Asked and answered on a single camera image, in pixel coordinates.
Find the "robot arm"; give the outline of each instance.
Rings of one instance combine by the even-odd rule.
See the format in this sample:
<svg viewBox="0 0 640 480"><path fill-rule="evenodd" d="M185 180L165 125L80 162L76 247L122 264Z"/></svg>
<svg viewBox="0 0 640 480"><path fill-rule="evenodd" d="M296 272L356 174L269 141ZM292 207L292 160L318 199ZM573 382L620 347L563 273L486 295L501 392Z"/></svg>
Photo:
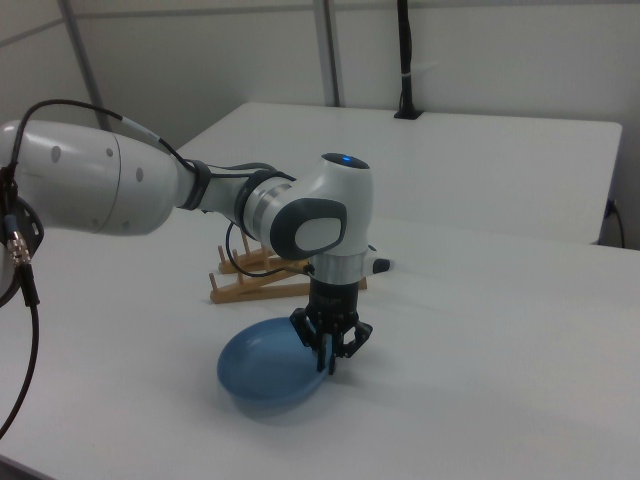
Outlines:
<svg viewBox="0 0 640 480"><path fill-rule="evenodd" d="M0 130L0 167L9 162L17 123ZM194 165L195 172L188 171L173 157L110 132L32 121L15 180L44 227L143 235L162 225L174 207L199 209L223 214L283 258L310 258L309 305L291 320L302 342L320 353L318 369L324 368L326 338L332 338L333 371L335 357L351 356L371 331L357 318L358 282L390 267L372 256L367 243L369 167L325 154L295 181L263 164ZM0 293L12 277L8 257L2 249ZM351 328L356 340L342 345Z"/></svg>

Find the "black cable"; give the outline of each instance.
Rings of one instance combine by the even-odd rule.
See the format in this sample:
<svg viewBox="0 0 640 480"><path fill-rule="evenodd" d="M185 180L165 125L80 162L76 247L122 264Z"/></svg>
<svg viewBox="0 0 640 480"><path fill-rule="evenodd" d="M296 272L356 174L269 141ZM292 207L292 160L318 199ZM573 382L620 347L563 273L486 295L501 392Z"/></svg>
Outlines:
<svg viewBox="0 0 640 480"><path fill-rule="evenodd" d="M31 305L29 309L31 310L32 327L31 354L29 356L29 365L27 367L27 374L25 375L24 381L22 382L22 388L20 389L20 393L18 394L18 398L16 399L16 403L13 405L11 413L9 413L9 416L5 420L4 424L2 425L2 427L0 427L0 440L2 440L2 437L4 437L4 434L7 433L7 430L9 430L9 427L18 415L20 407L22 407L22 403L24 402L24 399L27 396L27 392L29 391L31 379L33 378L33 372L36 369L36 360L38 358L38 343L40 342L40 320L38 317L38 307L36 305Z"/></svg>
<svg viewBox="0 0 640 480"><path fill-rule="evenodd" d="M620 217L620 212L618 211L618 207L616 207L615 203L611 207L611 213L615 213L616 218L618 219L618 227L620 228L620 246L622 248L627 248L624 241L624 227L622 226L622 217Z"/></svg>
<svg viewBox="0 0 640 480"><path fill-rule="evenodd" d="M227 238L225 240L225 247L227 249L227 256L229 257L229 261L231 262L231 265L233 265L233 268L238 270L243 275L246 275L247 277L255 277L255 278L268 277L269 275L273 275L274 273L282 272L282 271L285 270L284 268L276 268L274 270L269 270L268 272L252 273L252 272L247 272L244 268L240 267L240 265L238 265L236 263L236 261L233 259L233 255L231 255L231 248L229 247L229 239L231 238L231 230L233 229L234 225L235 224L233 222L229 223L229 228L227 229Z"/></svg>
<svg viewBox="0 0 640 480"><path fill-rule="evenodd" d="M116 120L118 120L120 122L122 122L123 119L125 119L125 117L123 117L122 115L120 115L120 114L118 114L118 113L116 113L116 112L114 112L112 110L108 110L106 108L98 107L98 106L92 105L90 103L79 102L77 100L52 99L52 100L45 100L44 102L36 103L31 108L29 108L29 110L27 110L27 112L22 117L22 120L20 120L20 124L18 125L18 130L16 131L16 138L15 138L15 141L13 143L13 151L11 152L11 162L8 165L8 167L9 167L9 169L10 169L12 174L13 174L13 172L15 172L15 168L18 165L18 154L20 153L20 146L22 145L22 137L24 136L24 129L25 129L26 125L27 125L27 122L29 121L29 118L31 117L31 115L33 115L40 108L47 107L47 106L50 106L50 105L72 105L72 106L75 106L75 107L86 108L86 109L89 109L89 110L93 110L93 111L96 111L96 112L103 113L105 115L108 115L110 117L115 118ZM182 158L180 156L180 154L178 152L176 152L175 149L171 145L169 145L164 139L158 137L157 141L158 141L159 144L161 144L163 147L165 147L169 151L169 153L171 153L176 158L176 160L178 160L178 162L180 162L180 164L183 167L185 167L190 172L195 171L195 167L193 167L193 165L189 164L184 158Z"/></svg>

